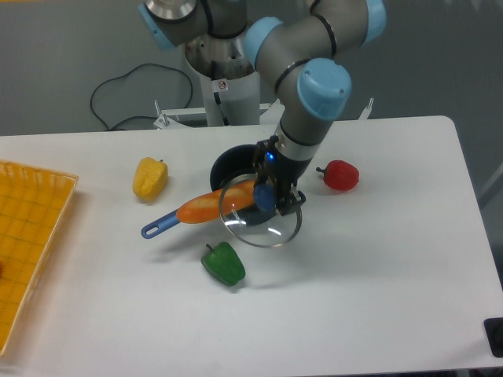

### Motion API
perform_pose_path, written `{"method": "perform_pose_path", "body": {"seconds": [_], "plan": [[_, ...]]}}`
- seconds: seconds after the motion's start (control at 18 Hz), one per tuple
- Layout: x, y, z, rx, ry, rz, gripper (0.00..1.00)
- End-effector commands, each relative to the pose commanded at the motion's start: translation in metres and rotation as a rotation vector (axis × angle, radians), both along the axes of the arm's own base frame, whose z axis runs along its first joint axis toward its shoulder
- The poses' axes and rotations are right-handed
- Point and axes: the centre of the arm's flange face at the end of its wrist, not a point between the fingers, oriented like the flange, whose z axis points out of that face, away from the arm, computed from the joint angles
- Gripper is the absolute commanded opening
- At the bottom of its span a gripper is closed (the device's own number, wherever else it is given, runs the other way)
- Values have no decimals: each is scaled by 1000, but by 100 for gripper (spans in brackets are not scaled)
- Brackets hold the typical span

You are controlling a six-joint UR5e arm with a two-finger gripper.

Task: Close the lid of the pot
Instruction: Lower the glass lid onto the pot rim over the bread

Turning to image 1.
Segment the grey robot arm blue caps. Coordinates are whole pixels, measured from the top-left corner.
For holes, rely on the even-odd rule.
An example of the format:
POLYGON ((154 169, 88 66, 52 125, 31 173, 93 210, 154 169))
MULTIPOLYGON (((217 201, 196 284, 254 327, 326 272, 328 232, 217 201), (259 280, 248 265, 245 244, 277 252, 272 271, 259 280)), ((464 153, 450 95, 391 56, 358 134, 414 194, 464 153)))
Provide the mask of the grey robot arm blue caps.
POLYGON ((297 182, 351 94, 351 77, 336 55, 379 37, 387 23, 381 1, 312 1, 309 7, 292 25, 272 16, 250 23, 243 1, 144 1, 138 8, 163 49, 199 37, 241 39, 240 52, 285 107, 253 160, 257 184, 273 185, 274 206, 283 215, 305 202, 297 182))

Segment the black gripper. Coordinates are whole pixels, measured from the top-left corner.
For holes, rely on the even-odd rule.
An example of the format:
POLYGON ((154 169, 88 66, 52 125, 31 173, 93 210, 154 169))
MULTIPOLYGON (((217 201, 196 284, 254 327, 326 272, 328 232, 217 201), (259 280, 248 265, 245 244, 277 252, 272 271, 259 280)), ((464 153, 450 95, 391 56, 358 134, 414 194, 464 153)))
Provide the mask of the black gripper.
POLYGON ((311 158, 290 159, 280 150, 277 135, 259 141, 255 146, 252 166, 256 172, 253 190, 255 204, 276 204, 279 215, 294 214, 306 202, 296 186, 311 158))

